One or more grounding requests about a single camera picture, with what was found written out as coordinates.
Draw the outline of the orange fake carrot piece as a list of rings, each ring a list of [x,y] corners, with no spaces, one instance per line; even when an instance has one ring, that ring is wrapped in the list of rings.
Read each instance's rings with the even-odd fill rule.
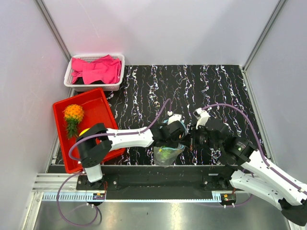
[[[78,136],[79,124],[84,117],[83,107],[78,104],[70,104],[64,109],[64,120],[67,138]]]

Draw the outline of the yellow fake banana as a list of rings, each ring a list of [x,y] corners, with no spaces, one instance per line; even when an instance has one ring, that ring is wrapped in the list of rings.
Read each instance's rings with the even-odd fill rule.
[[[84,129],[82,132],[80,132],[79,136],[82,136],[85,132],[87,132],[90,128]]]

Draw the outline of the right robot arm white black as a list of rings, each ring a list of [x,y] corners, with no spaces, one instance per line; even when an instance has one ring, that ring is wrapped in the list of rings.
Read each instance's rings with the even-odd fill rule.
[[[245,138],[231,134],[226,124],[210,119],[190,128],[192,147],[219,150],[225,171],[218,177],[224,190],[231,187],[257,196],[275,206],[299,226],[307,224],[307,185],[290,176],[261,155],[260,149]]]

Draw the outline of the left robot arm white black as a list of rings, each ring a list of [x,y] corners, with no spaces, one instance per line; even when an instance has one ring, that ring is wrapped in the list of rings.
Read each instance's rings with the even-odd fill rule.
[[[103,123],[94,125],[77,138],[81,165],[87,175],[87,184],[94,190],[103,186],[101,162],[111,151],[131,147],[176,148],[185,136],[186,127],[180,121],[163,123],[141,129],[116,130]]]

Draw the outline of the clear zip top bag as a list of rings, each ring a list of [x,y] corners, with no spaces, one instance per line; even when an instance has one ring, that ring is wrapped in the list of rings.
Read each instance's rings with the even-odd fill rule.
[[[168,121],[151,129],[153,134],[153,158],[155,165],[168,167],[173,164],[185,146],[181,143],[186,136],[186,126],[182,121]]]

